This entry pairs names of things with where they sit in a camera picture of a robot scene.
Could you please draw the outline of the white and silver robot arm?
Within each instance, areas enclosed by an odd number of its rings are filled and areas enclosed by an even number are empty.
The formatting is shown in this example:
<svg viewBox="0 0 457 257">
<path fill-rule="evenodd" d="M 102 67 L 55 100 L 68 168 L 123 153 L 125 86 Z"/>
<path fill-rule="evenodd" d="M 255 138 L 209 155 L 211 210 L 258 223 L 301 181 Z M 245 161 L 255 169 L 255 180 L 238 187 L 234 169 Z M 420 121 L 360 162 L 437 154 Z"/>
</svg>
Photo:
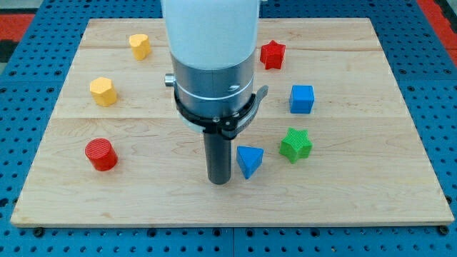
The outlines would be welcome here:
<svg viewBox="0 0 457 257">
<path fill-rule="evenodd" d="M 259 0 L 163 0 L 176 96 L 204 118 L 230 116 L 253 92 Z"/>
</svg>

